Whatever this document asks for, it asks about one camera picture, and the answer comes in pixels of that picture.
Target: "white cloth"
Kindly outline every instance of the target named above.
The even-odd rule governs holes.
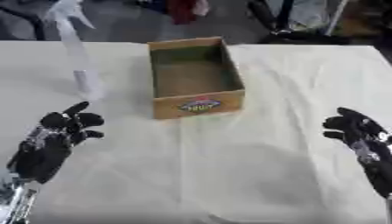
[[[385,223],[354,154],[321,135],[339,106],[392,127],[392,70],[374,48],[230,46],[244,109],[157,121],[147,46],[86,46],[108,88],[89,110],[105,116],[106,136],[75,148],[38,196],[33,221]],[[60,43],[0,48],[5,165],[39,118],[79,99]]]

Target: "open cardboard box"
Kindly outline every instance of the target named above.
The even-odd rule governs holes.
[[[240,109],[244,86],[222,38],[149,43],[154,117],[196,116]]]

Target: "black chair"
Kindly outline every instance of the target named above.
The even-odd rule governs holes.
[[[248,9],[265,28],[269,35],[259,44],[305,44],[305,45],[348,45],[348,38],[326,36],[320,31],[293,31],[289,28],[294,0],[283,0],[283,5],[275,17],[265,0],[250,0]]]
[[[32,28],[34,30],[35,39],[40,40],[40,41],[46,40],[44,22],[37,15],[13,10],[13,9],[10,9],[9,7],[5,7],[3,5],[0,5],[0,11],[5,12],[7,14],[10,14],[14,17],[22,18],[22,19],[26,20],[32,26]],[[3,29],[0,32],[4,36],[3,39],[18,39],[18,38],[13,37],[8,32],[8,29],[6,29],[5,25],[3,25]]]

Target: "spray bottle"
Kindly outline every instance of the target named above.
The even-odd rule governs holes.
[[[47,13],[45,20],[55,21],[61,41],[66,48],[80,96],[87,101],[97,101],[104,96],[103,83],[91,66],[86,49],[77,36],[70,18],[78,18],[84,25],[93,25],[84,16],[80,3],[83,0],[60,0]]]

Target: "colorful label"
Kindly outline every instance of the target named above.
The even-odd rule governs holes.
[[[221,103],[219,101],[202,99],[197,101],[190,101],[182,106],[179,106],[179,109],[199,114],[207,112],[210,109],[219,107],[220,105]]]

